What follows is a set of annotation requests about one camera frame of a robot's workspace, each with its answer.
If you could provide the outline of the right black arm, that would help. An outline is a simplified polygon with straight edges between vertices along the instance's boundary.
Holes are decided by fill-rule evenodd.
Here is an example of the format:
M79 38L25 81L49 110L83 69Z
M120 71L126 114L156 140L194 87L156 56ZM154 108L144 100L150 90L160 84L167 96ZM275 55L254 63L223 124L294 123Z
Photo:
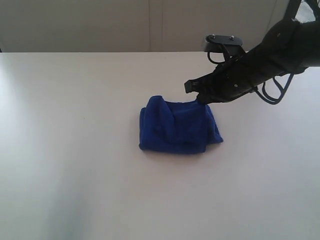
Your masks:
M185 92L196 92L201 104L228 103L255 92L265 102L276 105L282 100L294 75L320 65L320 22L301 23L281 20L265 35L262 42L246 52L242 40L227 35L207 35L203 51L223 54L213 72L184 83ZM266 81L288 75L285 86L278 82L279 98L273 98L263 88Z

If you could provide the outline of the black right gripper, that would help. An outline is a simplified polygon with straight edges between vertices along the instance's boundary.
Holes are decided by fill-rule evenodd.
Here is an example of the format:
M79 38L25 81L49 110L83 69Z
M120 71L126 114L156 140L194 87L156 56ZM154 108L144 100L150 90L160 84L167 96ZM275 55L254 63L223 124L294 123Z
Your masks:
M184 83L186 94L196 92L198 103L228 103L278 75L278 66L264 56L232 58L224 65Z

